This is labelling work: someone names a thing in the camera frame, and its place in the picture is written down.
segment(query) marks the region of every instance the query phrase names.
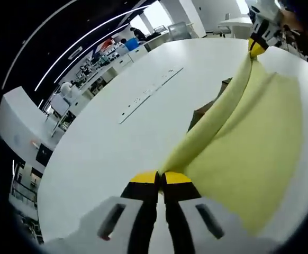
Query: white table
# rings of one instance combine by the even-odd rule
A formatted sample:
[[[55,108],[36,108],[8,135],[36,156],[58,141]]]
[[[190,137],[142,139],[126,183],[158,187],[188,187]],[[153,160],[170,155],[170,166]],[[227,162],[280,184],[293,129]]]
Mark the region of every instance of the white table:
[[[142,45],[145,46],[147,51],[149,52],[149,51],[161,46],[162,44],[164,44],[168,40],[169,40],[169,32],[163,31],[161,33],[161,35],[151,39],[150,41],[145,42]]]
[[[219,26],[244,26],[247,28],[251,28],[253,26],[249,17],[238,17],[236,19],[229,19],[225,21],[221,21]]]
[[[184,137],[193,110],[214,99],[247,54],[248,41],[194,39],[161,45],[106,86],[74,120],[57,145],[38,191],[44,240],[65,237],[108,196],[119,196],[135,174],[160,167]],[[308,63],[270,47],[259,57],[268,71],[297,77],[303,103],[304,144],[298,169],[279,210],[260,235],[285,241],[308,212]],[[120,114],[161,70],[184,69],[124,123]],[[150,253],[172,253],[160,198]]]
[[[232,38],[247,39],[250,36],[253,24],[249,17],[238,17],[222,21],[218,26],[228,26],[232,31]]]

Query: round table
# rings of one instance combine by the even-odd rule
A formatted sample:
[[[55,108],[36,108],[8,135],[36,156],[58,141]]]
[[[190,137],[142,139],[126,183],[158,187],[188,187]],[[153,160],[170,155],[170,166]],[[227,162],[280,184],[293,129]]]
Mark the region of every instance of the round table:
[[[38,190],[45,242],[75,231],[80,218],[119,196],[137,173],[158,169],[187,132],[193,111],[213,100],[235,75],[248,41],[191,39],[151,51],[112,80],[74,120],[57,145]],[[268,71],[296,77],[303,108],[304,144],[282,205],[260,235],[285,241],[308,212],[308,63],[271,47],[259,56]],[[119,124],[122,112],[162,72],[184,69]],[[172,253],[162,197],[150,253]]]

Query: white wall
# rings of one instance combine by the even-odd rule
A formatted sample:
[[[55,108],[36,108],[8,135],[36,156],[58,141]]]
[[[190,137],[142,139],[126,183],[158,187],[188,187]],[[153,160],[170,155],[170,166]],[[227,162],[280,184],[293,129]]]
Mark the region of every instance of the white wall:
[[[160,2],[174,24],[179,22],[189,24],[191,22],[179,0],[161,0]]]
[[[38,221],[38,212],[35,208],[26,205],[21,200],[14,197],[12,194],[10,194],[10,197],[8,200],[17,210],[22,212],[25,216]]]
[[[230,13],[231,19],[243,16],[236,0],[192,1],[207,32],[214,31],[218,24],[224,21],[226,13]]]
[[[39,172],[44,166],[36,161],[38,150],[31,143],[43,143],[54,150],[59,136],[50,137],[46,115],[28,97],[22,87],[6,93],[0,104],[0,136],[6,144],[24,161]]]
[[[193,24],[194,32],[199,36],[199,38],[206,36],[206,31],[201,22],[200,16],[192,2],[192,0],[180,0],[180,3],[185,10],[189,20]]]

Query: ceiling light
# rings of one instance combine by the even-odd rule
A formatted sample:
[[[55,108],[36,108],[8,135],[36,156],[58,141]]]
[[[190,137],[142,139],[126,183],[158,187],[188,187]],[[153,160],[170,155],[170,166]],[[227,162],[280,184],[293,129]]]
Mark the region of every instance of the ceiling light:
[[[87,49],[85,49],[80,55],[78,55],[59,75],[59,77],[57,77],[57,79],[54,81],[54,84],[59,80],[59,78],[66,72],[66,70],[68,70],[69,67],[71,67],[71,65],[77,60],[79,59],[79,57],[81,57],[84,53],[87,52],[87,50],[89,50],[90,48],[92,48],[95,44],[97,44],[98,42],[102,41],[103,39],[105,39],[106,37],[109,37],[112,33],[116,32],[117,30],[120,30],[121,28],[124,28],[125,26],[128,26],[129,24],[125,24],[117,29],[115,29],[114,31],[110,32],[109,34],[103,36],[102,38],[100,38],[99,40],[97,40],[96,42],[94,42],[92,45],[90,45]]]
[[[279,1],[278,1],[278,0],[275,0],[274,2],[275,2],[275,4],[276,4],[276,6],[279,7],[279,9],[281,9],[281,5],[280,5]]]
[[[237,4],[239,6],[241,14],[249,13],[248,5],[244,0],[237,0]]]
[[[14,172],[15,172],[15,170],[14,170],[14,160],[12,161],[12,175],[14,175]]]
[[[43,103],[43,99],[41,100],[41,102],[40,102],[40,104],[39,104],[39,106],[38,106],[38,108],[40,108],[40,106],[41,106],[41,104]]]
[[[104,26],[105,24],[113,21],[113,20],[116,20],[128,13],[132,13],[132,12],[135,12],[137,10],[140,10],[140,9],[144,9],[144,8],[147,8],[149,7],[149,5],[146,5],[146,6],[142,6],[142,7],[139,7],[139,8],[135,8],[135,9],[132,9],[130,11],[127,11],[127,12],[124,12],[116,17],[113,17],[112,19],[110,20],[107,20],[106,22],[102,23],[101,25],[98,25],[96,28],[90,30],[88,33],[86,33],[85,35],[83,35],[79,40],[77,40],[76,42],[74,42],[74,44],[72,44],[72,46],[70,46],[64,53],[62,53],[62,55],[51,65],[51,67],[46,71],[46,73],[43,75],[43,77],[41,78],[41,80],[39,81],[38,85],[36,86],[36,88],[34,89],[34,91],[37,91],[39,86],[41,85],[41,83],[43,82],[43,80],[46,78],[46,76],[48,75],[48,73],[53,69],[53,67],[57,64],[58,61],[60,61],[60,59],[62,57],[64,57],[64,55],[66,53],[68,53],[69,50],[71,50],[76,44],[78,44],[82,39],[84,39],[86,36],[90,35],[91,33],[93,33],[95,30],[99,29],[100,27]]]

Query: folded cloth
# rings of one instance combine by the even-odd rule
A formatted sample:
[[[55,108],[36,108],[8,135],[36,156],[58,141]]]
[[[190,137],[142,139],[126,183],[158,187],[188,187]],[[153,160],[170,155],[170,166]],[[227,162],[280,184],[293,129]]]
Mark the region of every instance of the folded cloth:
[[[297,80],[245,58],[228,87],[163,167],[235,212],[258,233],[279,207],[303,142]]]

